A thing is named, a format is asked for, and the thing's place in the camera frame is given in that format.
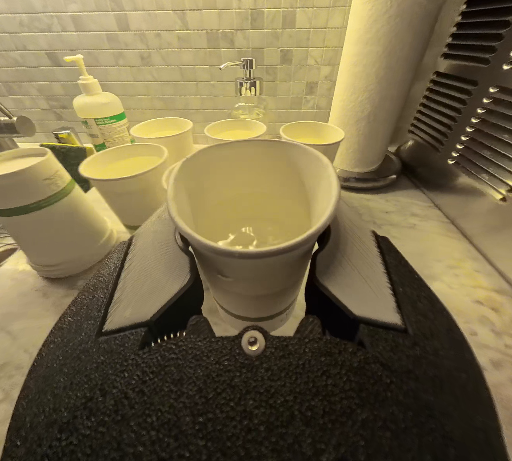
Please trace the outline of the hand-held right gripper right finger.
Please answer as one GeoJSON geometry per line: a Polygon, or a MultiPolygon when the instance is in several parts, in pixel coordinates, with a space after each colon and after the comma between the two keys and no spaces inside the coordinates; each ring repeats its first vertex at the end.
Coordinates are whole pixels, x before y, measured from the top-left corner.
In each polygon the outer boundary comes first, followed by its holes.
{"type": "Polygon", "coordinates": [[[362,326],[404,333],[405,322],[376,233],[349,205],[338,205],[319,236],[306,280],[306,315],[326,336],[356,343],[362,326]]]}

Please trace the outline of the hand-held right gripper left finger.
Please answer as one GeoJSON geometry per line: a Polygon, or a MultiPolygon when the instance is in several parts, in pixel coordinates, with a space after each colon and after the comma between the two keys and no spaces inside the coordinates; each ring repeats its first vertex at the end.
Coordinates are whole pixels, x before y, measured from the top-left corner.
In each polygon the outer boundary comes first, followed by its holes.
{"type": "Polygon", "coordinates": [[[162,205],[130,237],[112,280],[101,335],[142,330],[142,345],[183,338],[204,288],[189,242],[162,205]]]}

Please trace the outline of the white paper cup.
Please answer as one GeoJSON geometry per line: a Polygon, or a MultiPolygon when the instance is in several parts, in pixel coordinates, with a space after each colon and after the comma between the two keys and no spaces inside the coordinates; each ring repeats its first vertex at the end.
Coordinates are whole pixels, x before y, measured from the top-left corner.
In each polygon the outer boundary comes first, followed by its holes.
{"type": "Polygon", "coordinates": [[[245,118],[225,119],[213,122],[204,130],[208,144],[261,138],[267,131],[264,123],[245,118]]]}
{"type": "Polygon", "coordinates": [[[202,148],[177,163],[167,207],[223,319],[273,331],[293,311],[339,195],[333,165],[320,152],[248,139],[202,148]]]}
{"type": "Polygon", "coordinates": [[[279,130],[282,140],[309,146],[333,163],[345,133],[339,127],[317,121],[297,121],[283,125],[279,130]]]}
{"type": "Polygon", "coordinates": [[[133,143],[100,151],[79,166],[121,223],[140,227],[165,201],[162,177],[168,150],[157,144],[133,143]]]}
{"type": "Polygon", "coordinates": [[[169,163],[176,163],[194,151],[193,123],[180,117],[164,117],[144,121],[130,129],[137,143],[156,144],[166,148],[169,163]]]}

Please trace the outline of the chrome paper towel holder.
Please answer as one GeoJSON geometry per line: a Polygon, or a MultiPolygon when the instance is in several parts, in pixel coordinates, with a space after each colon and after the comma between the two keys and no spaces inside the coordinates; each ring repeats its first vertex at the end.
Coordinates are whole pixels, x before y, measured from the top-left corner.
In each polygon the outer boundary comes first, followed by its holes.
{"type": "Polygon", "coordinates": [[[382,189],[396,182],[401,174],[400,159],[387,151],[381,164],[368,172],[354,172],[337,168],[341,188],[355,191],[382,189]]]}

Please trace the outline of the stack of upturned paper cups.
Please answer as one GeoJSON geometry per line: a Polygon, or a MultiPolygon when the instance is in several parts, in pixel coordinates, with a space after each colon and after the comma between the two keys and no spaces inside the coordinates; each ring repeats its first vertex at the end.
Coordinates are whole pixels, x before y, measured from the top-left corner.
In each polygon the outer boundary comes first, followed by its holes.
{"type": "Polygon", "coordinates": [[[116,234],[46,148],[1,153],[1,225],[42,277],[83,272],[115,246],[116,234]]]}

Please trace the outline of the yellow green sponge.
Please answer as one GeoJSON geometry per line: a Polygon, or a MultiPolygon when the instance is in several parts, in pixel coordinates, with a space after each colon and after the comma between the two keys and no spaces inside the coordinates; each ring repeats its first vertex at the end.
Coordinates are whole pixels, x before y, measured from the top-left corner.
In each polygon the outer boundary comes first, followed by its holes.
{"type": "Polygon", "coordinates": [[[80,174],[79,166],[85,159],[95,154],[92,146],[62,143],[40,143],[39,146],[51,151],[81,190],[85,193],[89,192],[91,184],[80,174]]]}

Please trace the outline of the white pump lotion bottle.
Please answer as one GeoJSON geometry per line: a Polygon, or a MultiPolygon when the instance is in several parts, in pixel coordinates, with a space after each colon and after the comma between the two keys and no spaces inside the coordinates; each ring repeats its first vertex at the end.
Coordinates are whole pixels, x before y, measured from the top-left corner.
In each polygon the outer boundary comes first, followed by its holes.
{"type": "Polygon", "coordinates": [[[102,89],[99,81],[86,70],[83,56],[65,56],[80,71],[78,85],[81,94],[73,99],[73,108],[79,117],[96,152],[133,144],[129,122],[121,100],[102,89]]]}

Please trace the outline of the steel appliance with vents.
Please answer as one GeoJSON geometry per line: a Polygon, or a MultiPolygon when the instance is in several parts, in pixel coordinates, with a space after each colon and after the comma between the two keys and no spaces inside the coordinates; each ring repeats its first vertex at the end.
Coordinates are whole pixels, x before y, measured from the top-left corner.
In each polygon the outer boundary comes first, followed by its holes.
{"type": "Polygon", "coordinates": [[[401,121],[406,172],[511,283],[511,0],[445,0],[401,121]]]}

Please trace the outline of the chrome faucet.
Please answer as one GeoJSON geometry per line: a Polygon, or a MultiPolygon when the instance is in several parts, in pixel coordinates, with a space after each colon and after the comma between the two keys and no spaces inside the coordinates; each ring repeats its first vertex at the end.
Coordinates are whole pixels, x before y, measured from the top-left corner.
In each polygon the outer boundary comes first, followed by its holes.
{"type": "Polygon", "coordinates": [[[1,103],[1,152],[18,149],[16,138],[35,136],[36,126],[26,116],[15,116],[1,103]]]}

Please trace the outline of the glass soap dispenser chrome pump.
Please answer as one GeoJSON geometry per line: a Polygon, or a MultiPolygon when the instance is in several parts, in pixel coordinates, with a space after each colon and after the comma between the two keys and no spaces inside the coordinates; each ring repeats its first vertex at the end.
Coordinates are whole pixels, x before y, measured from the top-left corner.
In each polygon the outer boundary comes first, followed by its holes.
{"type": "Polygon", "coordinates": [[[263,97],[264,81],[254,74],[256,66],[255,59],[250,57],[225,62],[219,66],[220,70],[228,67],[242,69],[242,76],[234,80],[236,101],[227,119],[256,120],[268,127],[267,108],[263,97]]]}

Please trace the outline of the paper towel roll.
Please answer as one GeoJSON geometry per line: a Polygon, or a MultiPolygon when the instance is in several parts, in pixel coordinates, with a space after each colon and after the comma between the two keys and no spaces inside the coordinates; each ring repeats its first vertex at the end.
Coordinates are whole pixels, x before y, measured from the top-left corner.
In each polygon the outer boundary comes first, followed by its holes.
{"type": "Polygon", "coordinates": [[[435,64],[463,0],[352,0],[329,123],[345,138],[337,170],[383,162],[424,59],[435,64]]]}

